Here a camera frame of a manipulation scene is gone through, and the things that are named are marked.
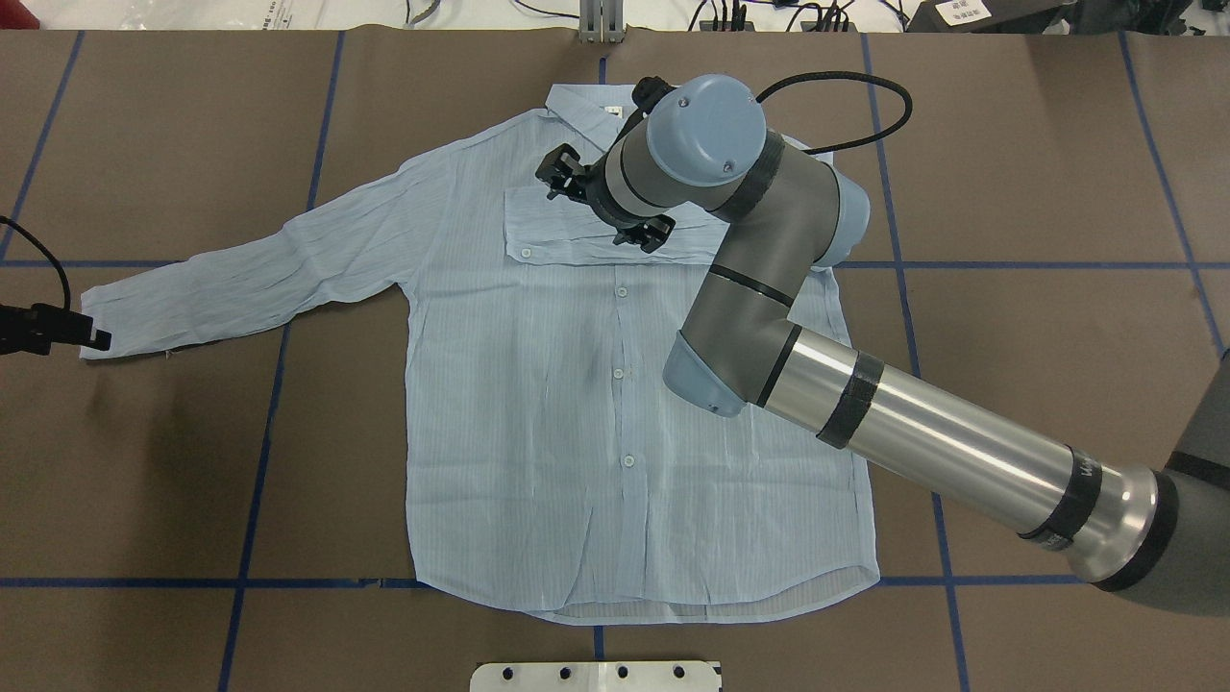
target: shirt collar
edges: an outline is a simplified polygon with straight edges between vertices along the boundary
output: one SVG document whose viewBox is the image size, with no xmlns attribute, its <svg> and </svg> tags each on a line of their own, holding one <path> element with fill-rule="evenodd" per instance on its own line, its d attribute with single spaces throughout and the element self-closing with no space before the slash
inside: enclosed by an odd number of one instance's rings
<svg viewBox="0 0 1230 692">
<path fill-rule="evenodd" d="M 622 108 L 622 117 L 608 112 L 608 106 Z M 620 128 L 636 109 L 630 84 L 556 84 L 547 93 L 546 107 L 603 150 L 615 143 Z"/>
</svg>

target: blue tape line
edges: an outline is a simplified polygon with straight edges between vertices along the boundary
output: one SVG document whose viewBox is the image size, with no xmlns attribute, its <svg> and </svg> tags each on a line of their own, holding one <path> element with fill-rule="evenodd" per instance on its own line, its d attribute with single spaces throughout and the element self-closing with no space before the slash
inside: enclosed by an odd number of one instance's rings
<svg viewBox="0 0 1230 692">
<path fill-rule="evenodd" d="M 235 579 L 6 576 L 0 589 L 235 589 Z"/>
<path fill-rule="evenodd" d="M 908 269 L 1187 269 L 1187 262 L 1050 262 L 1050 261 L 986 261 L 986 259 L 903 259 Z M 893 259 L 847 259 L 836 265 L 844 269 L 897 268 Z M 1207 262 L 1205 268 L 1230 268 L 1230 262 Z"/>
<path fill-rule="evenodd" d="M 52 133 L 52 123 L 55 122 L 55 113 L 60 109 L 60 101 L 64 100 L 64 92 L 69 87 L 69 76 L 73 75 L 73 68 L 76 65 L 77 54 L 81 53 L 81 42 L 85 41 L 85 32 L 79 31 L 76 38 L 73 41 L 73 49 L 69 52 L 69 60 L 64 64 L 64 73 L 60 75 L 60 85 L 55 87 L 55 97 L 52 98 L 52 107 L 47 109 L 47 118 L 43 120 L 43 129 L 38 133 L 38 141 L 34 144 L 34 152 L 30 157 L 30 166 L 26 167 L 26 177 L 21 179 L 21 187 L 17 189 L 17 199 L 12 204 L 12 213 L 9 218 L 17 220 L 21 215 L 21 208 L 26 204 L 26 194 L 30 192 L 30 184 L 34 181 L 34 170 L 38 168 L 38 161 L 43 157 L 43 146 L 47 145 L 47 136 Z M 4 231 L 4 237 L 0 238 L 0 259 L 4 259 L 5 253 L 9 252 L 9 243 L 12 241 L 14 230 L 6 227 Z"/>
<path fill-rule="evenodd" d="M 311 168 L 311 186 L 308 188 L 308 210 L 316 206 L 316 193 L 320 189 L 320 171 L 325 166 L 325 143 L 328 140 L 328 120 L 333 113 L 333 96 L 337 93 L 337 74 L 342 69 L 342 47 L 346 45 L 346 32 L 337 32 L 337 44 L 333 47 L 333 68 L 328 75 L 328 92 L 325 96 L 325 117 L 320 122 L 320 139 L 316 141 L 316 161 Z"/>
<path fill-rule="evenodd" d="M 875 74 L 871 64 L 871 44 L 866 33 L 860 33 L 862 42 L 862 65 L 867 74 Z M 876 101 L 876 87 L 867 85 L 867 98 L 871 102 L 871 127 L 878 133 L 883 128 L 879 123 L 879 106 Z M 910 310 L 910 301 L 905 285 L 905 264 L 902 259 L 902 238 L 897 230 L 897 206 L 893 204 L 893 186 L 888 178 L 888 155 L 884 152 L 884 140 L 876 141 L 876 155 L 879 157 L 879 183 L 884 192 L 884 214 L 888 218 L 888 237 L 893 245 L 893 268 L 897 269 L 897 291 L 902 300 L 902 318 L 905 321 L 905 342 L 910 353 L 910 370 L 914 377 L 919 377 L 919 353 L 918 342 L 914 338 L 914 313 Z"/>
<path fill-rule="evenodd" d="M 594 626 L 594 660 L 606 660 L 606 631 L 600 624 Z"/>
<path fill-rule="evenodd" d="M 984 574 L 964 576 L 904 575 L 883 576 L 876 586 L 943 586 L 952 581 L 957 586 L 1031 586 L 1085 584 L 1071 574 Z M 405 578 L 269 578 L 269 579 L 214 579 L 214 578 L 162 578 L 162 576 L 0 576 L 0 589 L 245 589 L 296 590 L 296 589 L 370 589 L 405 590 L 435 588 Z"/>
<path fill-rule="evenodd" d="M 96 269 L 96 268 L 157 268 L 173 264 L 182 259 L 60 259 L 64 268 Z M 2 259 L 0 267 L 11 268 L 47 268 L 47 259 Z"/>
<path fill-rule="evenodd" d="M 969 667 L 966 664 L 966 638 L 961 632 L 961 610 L 957 606 L 957 580 L 952 574 L 952 557 L 948 553 L 948 530 L 943 519 L 943 500 L 931 494 L 931 513 L 935 533 L 940 540 L 940 565 L 943 570 L 943 592 L 948 601 L 948 624 L 952 628 L 952 649 L 957 656 L 957 681 L 962 692 L 969 692 Z"/>
<path fill-rule="evenodd" d="M 381 579 L 380 589 L 427 589 L 435 591 L 434 586 L 417 579 Z"/>
<path fill-rule="evenodd" d="M 859 34 L 862 44 L 862 66 L 867 74 L 875 74 L 871 61 L 871 42 L 866 33 Z M 867 100 L 871 106 L 871 124 L 876 133 L 883 128 L 879 122 L 879 104 L 876 100 L 876 87 L 867 85 Z M 884 150 L 884 140 L 876 141 L 876 155 L 879 159 L 879 182 L 884 191 L 884 213 L 888 219 L 888 236 L 893 245 L 893 269 L 897 272 L 897 290 L 902 301 L 902 318 L 905 322 L 905 343 L 910 354 L 910 370 L 914 377 L 921 377 L 922 369 L 919 365 L 918 339 L 914 336 L 914 315 L 910 311 L 909 290 L 905 283 L 905 262 L 902 257 L 902 240 L 897 227 L 897 208 L 893 204 L 893 186 L 888 175 L 888 154 Z M 940 497 L 931 495 L 931 506 L 935 515 L 935 532 L 940 540 L 940 563 L 943 567 L 945 594 L 948 601 L 948 622 L 952 628 L 952 649 L 957 664 L 957 678 L 961 682 L 961 691 L 969 692 L 969 671 L 966 665 L 964 637 L 961 633 L 961 612 L 957 608 L 957 589 L 952 581 L 952 559 L 948 556 L 948 536 L 943 524 L 943 504 Z"/>
<path fill-rule="evenodd" d="M 876 586 L 943 586 L 943 576 L 881 576 Z"/>
<path fill-rule="evenodd" d="M 230 686 L 231 664 L 235 661 L 235 644 L 239 642 L 239 619 L 244 612 L 244 586 L 235 589 L 235 597 L 231 600 L 231 618 L 226 626 L 226 644 L 223 648 L 223 666 L 218 674 L 218 692 L 226 692 Z"/>
<path fill-rule="evenodd" d="M 1075 574 L 991 574 L 977 576 L 953 576 L 952 583 L 956 586 L 1039 586 L 1085 584 L 1085 580 Z"/>
<path fill-rule="evenodd" d="M 320 138 L 316 141 L 316 157 L 312 162 L 311 184 L 308 189 L 308 210 L 316 205 L 316 193 L 320 188 L 320 172 L 325 165 L 325 145 L 328 141 L 328 122 L 333 111 L 333 96 L 337 92 L 337 74 L 342 66 L 342 48 L 346 45 L 346 33 L 337 32 L 333 47 L 333 65 L 328 75 L 328 91 L 325 95 L 325 112 L 320 122 Z M 287 343 L 290 342 L 290 323 L 282 327 L 282 343 L 278 345 L 278 364 L 273 371 L 273 392 L 269 395 L 269 412 L 264 419 L 264 436 L 261 441 L 261 461 L 256 467 L 256 484 L 252 489 L 252 504 L 247 514 L 247 529 L 244 533 L 244 552 L 239 564 L 239 586 L 235 589 L 235 601 L 231 607 L 230 626 L 226 631 L 226 647 L 223 650 L 221 670 L 218 674 L 218 690 L 225 692 L 230 685 L 231 664 L 235 660 L 235 645 L 239 642 L 239 626 L 244 615 L 244 591 L 246 589 L 248 568 L 252 564 L 252 547 L 256 543 L 256 525 L 261 516 L 261 498 L 264 494 L 264 478 L 269 468 L 269 449 L 272 446 L 273 419 L 278 413 L 282 398 L 282 381 L 285 375 Z"/>
<path fill-rule="evenodd" d="M 235 586 L 235 601 L 231 605 L 230 626 L 226 628 L 226 647 L 223 649 L 221 671 L 218 674 L 218 690 L 225 692 L 230 685 L 231 663 L 235 660 L 235 645 L 239 643 L 239 623 L 244 613 L 244 591 L 247 572 L 252 564 L 252 546 L 256 543 L 256 524 L 261 515 L 261 497 L 264 493 L 264 477 L 269 468 L 269 447 L 272 444 L 273 418 L 278 413 L 282 397 L 282 376 L 285 372 L 287 343 L 290 340 L 290 324 L 282 327 L 282 343 L 278 345 L 278 365 L 273 371 L 273 392 L 269 395 L 269 411 L 264 418 L 264 436 L 261 440 L 261 461 L 256 467 L 256 483 L 252 488 L 252 504 L 247 511 L 247 529 L 244 532 L 244 552 L 240 556 L 239 584 Z"/>
<path fill-rule="evenodd" d="M 60 259 L 66 268 L 157 268 L 186 259 Z M 983 259 L 903 259 L 908 269 L 1098 269 L 1098 270 L 1187 270 L 1187 262 L 1046 262 L 1046 261 L 983 261 Z M 1230 269 L 1230 262 L 1196 262 L 1200 269 Z M 46 259 L 0 259 L 0 268 L 47 268 Z M 893 259 L 846 259 L 839 269 L 894 269 Z"/>
<path fill-rule="evenodd" d="M 1187 258 L 1187 267 L 1192 272 L 1192 280 L 1196 283 L 1196 291 L 1200 296 L 1200 307 L 1204 310 L 1204 321 L 1209 326 L 1214 348 L 1218 356 L 1225 353 L 1225 342 L 1221 339 L 1221 329 L 1218 328 L 1218 320 L 1213 315 L 1213 306 L 1209 304 L 1208 291 L 1204 289 L 1204 280 L 1200 270 L 1196 265 L 1196 254 L 1192 252 L 1192 242 L 1187 237 L 1187 227 L 1183 218 L 1178 213 L 1178 204 L 1175 202 L 1175 192 L 1170 187 L 1170 177 L 1166 176 L 1166 167 L 1161 162 L 1161 154 L 1157 152 L 1157 143 L 1154 140 L 1153 128 L 1149 125 L 1149 116 L 1145 114 L 1144 100 L 1140 97 L 1140 86 L 1137 84 L 1137 71 L 1132 65 L 1132 52 L 1128 49 L 1128 34 L 1119 32 L 1119 50 L 1123 53 L 1123 66 L 1128 71 L 1128 86 L 1132 87 L 1132 101 L 1137 106 L 1137 117 L 1140 118 L 1140 129 L 1145 134 L 1145 144 L 1149 145 L 1149 156 L 1153 157 L 1154 167 L 1157 168 L 1157 179 L 1161 182 L 1162 194 L 1166 195 L 1166 206 L 1170 208 L 1170 218 L 1175 222 L 1178 232 L 1178 242 L 1183 247 L 1183 257 Z"/>
</svg>

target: black cable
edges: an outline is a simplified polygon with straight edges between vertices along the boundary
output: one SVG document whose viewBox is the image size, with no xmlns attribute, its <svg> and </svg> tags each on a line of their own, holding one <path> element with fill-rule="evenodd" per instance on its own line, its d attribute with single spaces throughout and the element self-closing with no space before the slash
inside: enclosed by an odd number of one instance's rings
<svg viewBox="0 0 1230 692">
<path fill-rule="evenodd" d="M 879 4 L 888 7 L 897 15 L 897 21 L 902 22 L 902 31 L 910 23 L 910 16 L 905 14 L 905 7 L 902 6 L 902 0 L 897 0 L 897 6 L 894 7 L 888 0 L 879 0 Z"/>
<path fill-rule="evenodd" d="M 406 26 L 415 26 L 415 25 L 417 25 L 418 22 L 421 22 L 421 21 L 426 20 L 427 17 L 434 15 L 435 10 L 438 10 L 438 9 L 440 9 L 440 0 L 432 0 L 432 4 L 428 5 L 426 10 L 423 10 L 422 12 L 419 12 L 419 14 L 415 15 L 413 17 L 411 17 L 410 16 L 410 0 L 406 0 Z"/>
<path fill-rule="evenodd" d="M 568 12 L 555 12 L 555 11 L 551 11 L 551 10 L 539 10 L 538 7 L 535 7 L 533 5 L 526 5 L 522 0 L 513 0 L 513 5 L 519 5 L 519 6 L 525 7 L 526 10 L 529 10 L 531 12 L 538 12 L 540 15 L 546 15 L 549 17 L 565 17 L 565 18 L 568 18 L 568 20 L 579 20 L 581 18 L 581 15 L 569 15 Z"/>
<path fill-rule="evenodd" d="M 758 103 L 764 103 L 766 98 L 774 93 L 786 88 L 792 84 L 798 84 L 801 81 L 824 81 L 830 79 L 861 81 L 865 84 L 871 84 L 873 86 L 882 86 L 898 96 L 902 97 L 902 103 L 904 106 L 902 111 L 902 117 L 897 118 L 897 122 L 888 125 L 887 128 L 872 134 L 871 136 L 863 136 L 862 139 L 854 139 L 850 141 L 843 141 L 841 144 L 833 144 L 830 146 L 818 146 L 815 149 L 804 149 L 804 154 L 823 154 L 825 151 L 839 151 L 841 149 L 854 149 L 855 146 L 862 146 L 863 144 L 871 144 L 873 141 L 879 141 L 881 139 L 888 136 L 889 134 L 902 129 L 902 127 L 910 119 L 910 113 L 914 112 L 914 100 L 910 98 L 910 92 L 905 90 L 904 86 L 897 84 L 895 81 L 889 81 L 884 77 L 863 74 L 863 73 L 847 73 L 847 71 L 823 71 L 823 73 L 803 73 L 793 76 L 787 76 L 771 84 L 768 88 L 756 96 Z"/>
<path fill-rule="evenodd" d="M 850 5 L 854 5 L 854 1 L 855 0 L 849 0 L 845 5 L 838 5 L 838 0 L 833 0 L 833 2 L 827 7 L 824 16 L 817 17 L 815 26 L 808 31 L 846 31 L 850 25 L 850 15 L 846 12 L 846 9 Z"/>
<path fill-rule="evenodd" d="M 692 21 L 688 22 L 688 31 L 691 31 L 696 26 L 696 17 L 700 17 L 700 11 L 705 9 L 705 5 L 713 7 L 713 29 L 717 29 L 717 4 L 713 0 L 700 0 L 700 4 L 696 5 L 696 11 L 692 12 Z"/>
<path fill-rule="evenodd" d="M 37 247 L 38 251 L 42 252 L 44 257 L 47 257 L 47 261 L 50 262 L 53 267 L 55 267 L 55 273 L 60 274 L 60 286 L 64 288 L 64 309 L 65 310 L 70 309 L 73 306 L 73 290 L 69 288 L 69 277 L 68 274 L 64 273 L 64 267 L 60 265 L 60 261 L 55 258 L 55 254 L 52 254 L 52 251 L 48 250 L 47 246 L 39 242 L 38 238 L 31 235 L 28 230 L 21 227 L 21 225 L 18 225 L 17 221 L 10 219 L 9 216 L 0 216 L 0 224 L 4 224 L 16 230 L 18 235 L 21 235 L 26 240 L 30 240 L 30 243 Z"/>
<path fill-rule="evenodd" d="M 820 23 L 820 12 L 824 11 L 824 9 L 817 5 L 815 2 L 803 2 L 795 10 L 795 14 L 791 15 L 790 23 L 786 25 L 786 31 L 795 28 L 795 20 L 797 20 L 798 15 L 801 15 L 803 10 L 807 9 L 815 10 L 815 23 Z"/>
</svg>

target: white plastic plate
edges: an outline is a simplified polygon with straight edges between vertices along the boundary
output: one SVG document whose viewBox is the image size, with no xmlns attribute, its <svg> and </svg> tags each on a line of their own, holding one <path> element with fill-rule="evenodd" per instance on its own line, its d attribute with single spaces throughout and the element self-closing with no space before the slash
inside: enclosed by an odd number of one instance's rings
<svg viewBox="0 0 1230 692">
<path fill-rule="evenodd" d="M 721 671 L 705 661 L 486 664 L 470 692 L 721 692 Z"/>
</svg>

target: wrinkled fabric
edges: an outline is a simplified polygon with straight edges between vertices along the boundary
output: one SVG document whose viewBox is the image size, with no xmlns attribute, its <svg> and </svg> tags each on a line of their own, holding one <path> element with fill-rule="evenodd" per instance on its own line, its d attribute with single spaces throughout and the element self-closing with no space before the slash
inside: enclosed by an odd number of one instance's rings
<svg viewBox="0 0 1230 692">
<path fill-rule="evenodd" d="M 661 371 L 724 224 L 685 205 L 658 252 L 610 243 L 534 178 L 597 159 L 629 86 L 410 159 L 276 234 L 87 290 L 109 359 L 231 338 L 397 284 L 407 324 L 406 521 L 416 576 L 572 624 L 761 622 L 875 584 L 866 463 L 755 407 L 722 419 Z M 829 269 L 792 318 L 849 342 Z M 357 467 L 354 473 L 363 473 Z"/>
</svg>

